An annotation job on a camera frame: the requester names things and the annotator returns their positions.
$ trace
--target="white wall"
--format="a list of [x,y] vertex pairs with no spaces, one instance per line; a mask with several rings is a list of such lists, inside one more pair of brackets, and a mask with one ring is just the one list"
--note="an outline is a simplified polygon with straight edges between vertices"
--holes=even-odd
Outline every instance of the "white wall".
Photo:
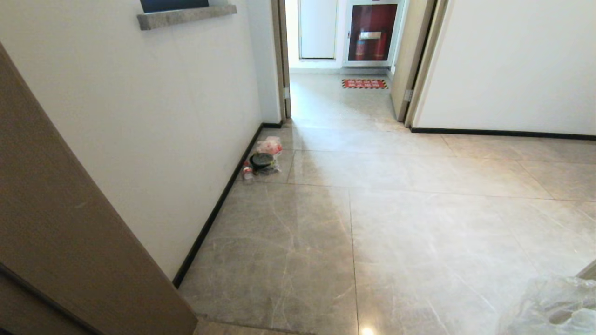
[[290,69],[339,69],[343,65],[346,31],[347,0],[337,0],[336,57],[334,60],[301,60],[298,29],[298,0],[285,0],[288,33],[288,63]]
[[247,18],[142,32],[139,0],[0,2],[0,41],[173,278],[261,122]]
[[596,1],[452,0],[414,126],[596,135]]
[[271,0],[248,0],[247,7],[263,122],[279,123],[281,107]]

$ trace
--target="fire extinguisher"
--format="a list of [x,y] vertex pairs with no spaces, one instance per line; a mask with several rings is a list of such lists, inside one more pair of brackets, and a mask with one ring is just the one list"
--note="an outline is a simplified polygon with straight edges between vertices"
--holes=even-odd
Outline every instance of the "fire extinguisher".
[[360,30],[358,41],[356,41],[356,60],[364,60],[367,53],[367,42],[361,36],[363,31],[363,29]]
[[374,53],[375,60],[385,60],[385,49],[387,47],[387,33],[381,32],[381,38],[377,40],[377,47]]

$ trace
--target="door hinge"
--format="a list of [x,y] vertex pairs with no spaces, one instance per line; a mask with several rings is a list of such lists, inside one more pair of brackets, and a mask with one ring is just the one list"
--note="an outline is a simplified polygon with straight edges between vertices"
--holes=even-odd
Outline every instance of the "door hinge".
[[412,102],[412,96],[414,95],[413,89],[407,89],[406,94],[403,95],[403,100],[407,102]]

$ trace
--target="cabinet glass door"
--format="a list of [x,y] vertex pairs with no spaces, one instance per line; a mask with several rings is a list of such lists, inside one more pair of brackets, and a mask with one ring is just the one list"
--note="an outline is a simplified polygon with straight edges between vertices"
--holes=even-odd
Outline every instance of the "cabinet glass door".
[[348,61],[389,60],[397,9],[397,4],[352,7]]

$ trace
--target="hallway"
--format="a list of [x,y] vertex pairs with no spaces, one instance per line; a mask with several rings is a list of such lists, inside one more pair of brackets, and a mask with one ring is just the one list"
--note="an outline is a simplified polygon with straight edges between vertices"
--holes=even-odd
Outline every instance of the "hallway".
[[179,289],[196,314],[493,335],[529,279],[596,258],[596,142],[412,134],[389,89],[345,77],[291,76],[293,118],[260,135],[281,138],[282,172],[234,185]]

